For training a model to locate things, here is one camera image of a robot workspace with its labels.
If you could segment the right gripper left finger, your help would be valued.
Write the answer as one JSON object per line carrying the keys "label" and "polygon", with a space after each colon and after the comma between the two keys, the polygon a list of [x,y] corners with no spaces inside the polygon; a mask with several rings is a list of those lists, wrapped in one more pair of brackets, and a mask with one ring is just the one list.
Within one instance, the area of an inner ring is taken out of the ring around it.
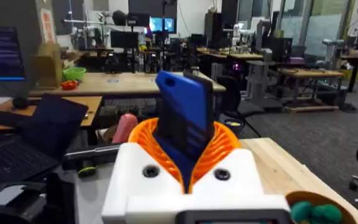
{"label": "right gripper left finger", "polygon": [[153,136],[157,118],[146,119],[120,145],[109,182],[102,215],[125,215],[130,199],[145,197],[150,205],[158,197],[184,193],[177,166]]}

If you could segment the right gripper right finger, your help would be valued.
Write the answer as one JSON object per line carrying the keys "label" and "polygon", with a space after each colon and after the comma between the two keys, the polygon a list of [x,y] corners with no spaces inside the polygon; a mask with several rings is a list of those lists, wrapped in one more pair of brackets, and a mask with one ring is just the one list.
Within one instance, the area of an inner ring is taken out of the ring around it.
{"label": "right gripper right finger", "polygon": [[225,125],[215,122],[214,135],[198,159],[188,188],[191,194],[263,192],[250,150]]}

